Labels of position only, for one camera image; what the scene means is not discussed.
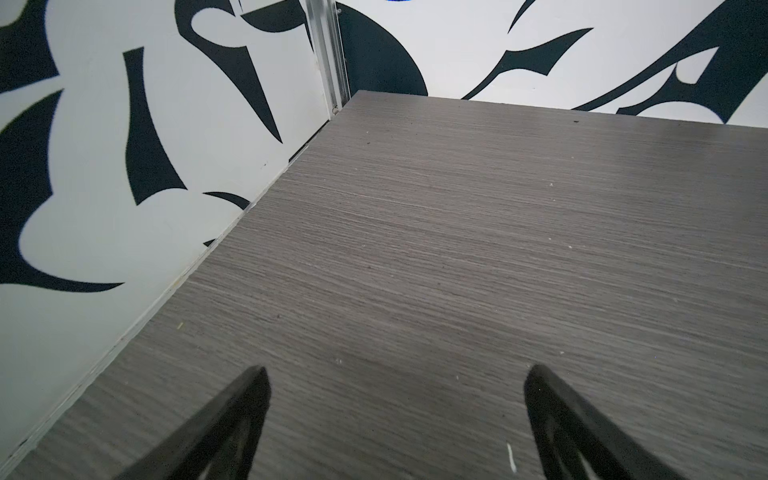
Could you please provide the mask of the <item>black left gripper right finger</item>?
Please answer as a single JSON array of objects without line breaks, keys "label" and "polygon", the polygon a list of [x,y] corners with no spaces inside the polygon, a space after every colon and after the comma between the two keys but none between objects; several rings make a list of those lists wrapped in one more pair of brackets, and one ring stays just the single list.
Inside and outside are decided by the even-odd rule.
[{"label": "black left gripper right finger", "polygon": [[524,399],[548,479],[680,479],[560,376],[534,365]]}]

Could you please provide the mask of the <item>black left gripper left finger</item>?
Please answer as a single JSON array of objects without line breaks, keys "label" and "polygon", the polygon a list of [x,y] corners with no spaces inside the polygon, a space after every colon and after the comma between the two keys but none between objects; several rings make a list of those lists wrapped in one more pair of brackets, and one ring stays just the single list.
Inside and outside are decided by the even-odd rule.
[{"label": "black left gripper left finger", "polygon": [[267,370],[251,366],[119,479],[246,479],[270,406]]}]

